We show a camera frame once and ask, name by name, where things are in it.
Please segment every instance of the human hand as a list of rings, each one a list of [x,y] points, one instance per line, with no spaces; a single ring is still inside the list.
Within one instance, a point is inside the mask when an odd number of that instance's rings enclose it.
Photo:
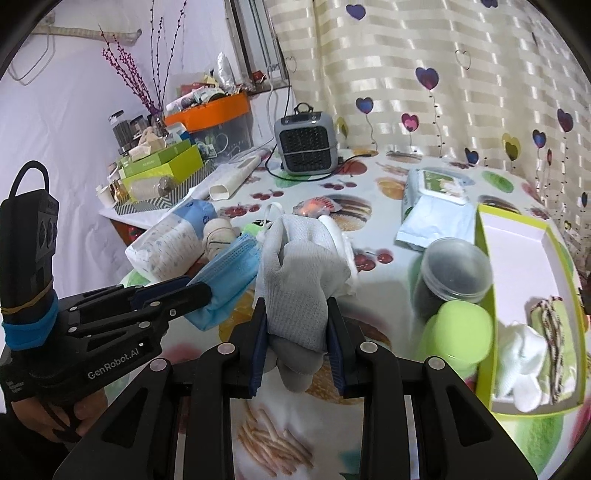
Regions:
[[[103,414],[107,406],[104,389],[76,403],[74,405],[74,415],[82,421],[76,429],[76,433],[81,437],[84,436]],[[50,408],[66,425],[70,424],[68,415],[62,408],[54,405],[50,405]],[[49,416],[37,398],[33,397],[12,402],[12,409],[18,420],[29,430],[39,433],[52,442],[60,441],[53,433],[53,430],[62,430],[62,428]]]

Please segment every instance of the green cup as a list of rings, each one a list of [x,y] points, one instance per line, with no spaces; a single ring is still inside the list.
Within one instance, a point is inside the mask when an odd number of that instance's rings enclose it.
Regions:
[[[444,303],[423,332],[417,360],[443,358],[462,378],[471,377],[491,350],[493,324],[488,312],[467,301]]]

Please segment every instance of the white cloth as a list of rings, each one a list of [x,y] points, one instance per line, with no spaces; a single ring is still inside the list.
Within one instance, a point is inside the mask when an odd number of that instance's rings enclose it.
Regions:
[[[528,325],[511,325],[500,331],[495,387],[498,400],[507,400],[512,393],[515,408],[524,413],[540,405],[538,375],[547,349],[546,339]]]
[[[265,371],[278,367],[285,387],[303,392],[322,367],[328,306],[350,277],[329,230],[317,219],[282,215],[264,235],[255,303],[265,299],[269,349]]]
[[[264,297],[269,334],[326,352],[326,300],[350,276],[327,228],[317,219],[282,215],[263,244],[256,299]]]
[[[203,249],[209,261],[228,246],[238,236],[232,228],[232,224],[225,218],[214,218],[203,229]]]

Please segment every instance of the white packet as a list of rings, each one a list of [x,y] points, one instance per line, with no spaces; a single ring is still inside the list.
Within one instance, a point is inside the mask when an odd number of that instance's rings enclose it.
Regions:
[[[192,200],[163,217],[125,249],[131,265],[150,282],[185,275],[203,255],[203,230],[217,218],[213,205]]]
[[[474,243],[476,208],[460,181],[448,175],[411,170],[402,199],[403,222],[396,240],[424,250],[439,238]]]

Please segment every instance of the curtain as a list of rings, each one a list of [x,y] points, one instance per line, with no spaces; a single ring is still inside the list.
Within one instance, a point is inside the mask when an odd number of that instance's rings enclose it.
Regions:
[[[298,101],[350,147],[527,179],[587,270],[590,85],[549,20],[527,0],[357,1],[266,0]]]

